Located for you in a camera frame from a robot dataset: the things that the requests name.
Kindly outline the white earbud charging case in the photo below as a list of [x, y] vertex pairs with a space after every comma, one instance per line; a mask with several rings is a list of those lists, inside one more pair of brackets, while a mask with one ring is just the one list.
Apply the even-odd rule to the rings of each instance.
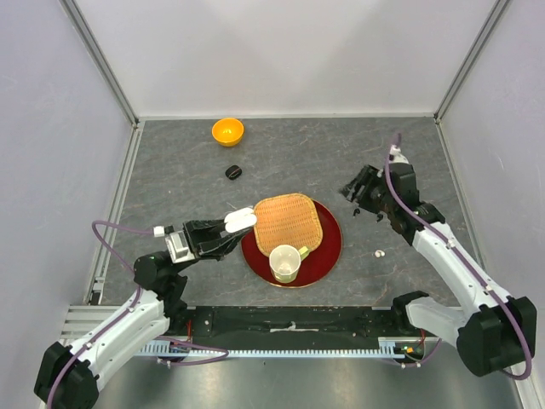
[[257, 223], [257, 216], [252, 207], [245, 207], [228, 213], [223, 222], [228, 233], [236, 233], [254, 227]]

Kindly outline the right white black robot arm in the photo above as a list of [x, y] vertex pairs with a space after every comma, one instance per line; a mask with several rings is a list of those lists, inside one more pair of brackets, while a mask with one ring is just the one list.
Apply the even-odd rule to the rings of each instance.
[[340, 194], [360, 209], [386, 217], [396, 233], [422, 255], [447, 284], [459, 308], [414, 291], [396, 297], [390, 325], [399, 335], [423, 329], [454, 347], [475, 376], [524, 363], [528, 378], [536, 348], [537, 310], [528, 297], [513, 297], [474, 261], [437, 208], [421, 200], [411, 164], [366, 165]]

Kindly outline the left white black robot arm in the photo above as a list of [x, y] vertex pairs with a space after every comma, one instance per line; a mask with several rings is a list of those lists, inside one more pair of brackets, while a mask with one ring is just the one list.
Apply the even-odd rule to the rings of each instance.
[[43, 355], [35, 395], [48, 408], [90, 408], [109, 379], [147, 343], [167, 333], [180, 334], [188, 320], [182, 299], [187, 278], [181, 271], [204, 260], [222, 260], [254, 227], [252, 208], [218, 220], [195, 220], [180, 229], [148, 230], [164, 239], [165, 251], [140, 256], [129, 266], [137, 285], [129, 299], [84, 336]]

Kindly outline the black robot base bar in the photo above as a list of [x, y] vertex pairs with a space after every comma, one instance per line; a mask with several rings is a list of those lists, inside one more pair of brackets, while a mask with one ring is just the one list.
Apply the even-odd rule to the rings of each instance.
[[372, 307], [240, 307], [188, 308], [169, 329], [190, 331], [197, 337], [218, 337], [230, 332], [258, 334], [289, 328], [319, 333], [355, 333], [363, 337], [395, 337], [418, 333], [391, 308]]

